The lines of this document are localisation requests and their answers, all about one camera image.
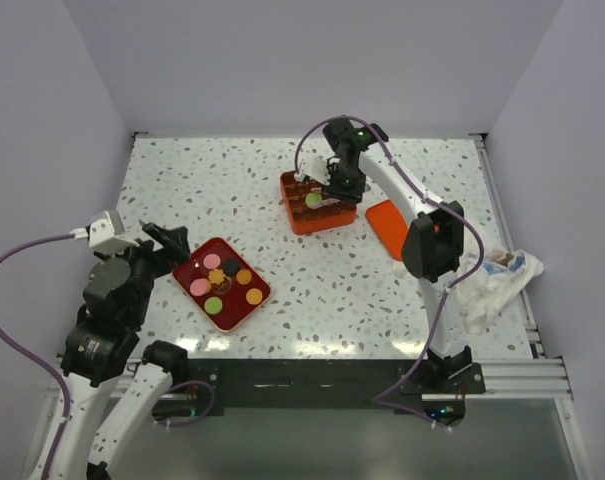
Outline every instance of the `cable clip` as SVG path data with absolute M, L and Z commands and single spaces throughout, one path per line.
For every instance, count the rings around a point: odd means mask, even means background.
M 304 179 L 306 178 L 306 175 L 302 170 L 300 170 L 299 172 L 295 172 L 293 174 L 293 178 L 295 179 L 296 182 L 302 183 L 304 181 Z
M 75 228 L 69 233 L 73 235 L 73 240 L 86 240 L 89 238 L 89 229 L 87 227 Z

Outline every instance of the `yellow disc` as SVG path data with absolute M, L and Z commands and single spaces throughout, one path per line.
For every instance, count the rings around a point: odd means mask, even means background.
M 259 305 L 262 302 L 262 291 L 257 288 L 252 288 L 246 292 L 246 301 L 251 305 Z
M 251 270 L 243 268 L 238 272 L 235 278 L 240 285 L 248 285 L 253 278 L 253 274 L 251 273 Z
M 213 285 L 220 285 L 222 282 L 224 282 L 224 272 L 219 268 L 211 270 L 209 272 L 209 282 L 211 282 Z

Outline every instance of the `pink disc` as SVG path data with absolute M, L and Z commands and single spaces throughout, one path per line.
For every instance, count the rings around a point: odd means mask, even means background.
M 198 278 L 191 283 L 189 291 L 194 297 L 206 295 L 211 290 L 211 284 L 206 278 Z
M 209 270 L 213 270 L 214 268 L 218 268 L 220 266 L 220 257 L 218 257 L 215 253 L 209 253 L 206 257 L 204 257 L 204 266 Z

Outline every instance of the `orange disc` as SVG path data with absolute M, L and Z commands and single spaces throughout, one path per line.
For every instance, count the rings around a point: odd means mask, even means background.
M 251 273 L 251 270 L 243 268 L 238 272 L 235 278 L 237 279 L 240 285 L 248 285 L 251 282 L 251 279 L 253 278 L 253 274 Z
M 252 288 L 246 292 L 246 301 L 251 305 L 259 305 L 262 302 L 262 291 L 257 288 Z

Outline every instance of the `white wall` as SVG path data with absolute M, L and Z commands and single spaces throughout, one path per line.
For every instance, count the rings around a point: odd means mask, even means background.
M 0 0 L 0 253 L 113 205 L 130 136 L 61 0 Z M 0 323 L 46 358 L 74 325 L 83 244 L 0 271 Z M 0 480 L 18 478 L 45 374 L 0 342 Z
M 65 0 L 134 130 L 301 134 L 333 114 L 466 135 L 561 0 Z
M 545 262 L 534 313 L 604 480 L 605 0 L 565 0 L 488 147 L 516 246 Z

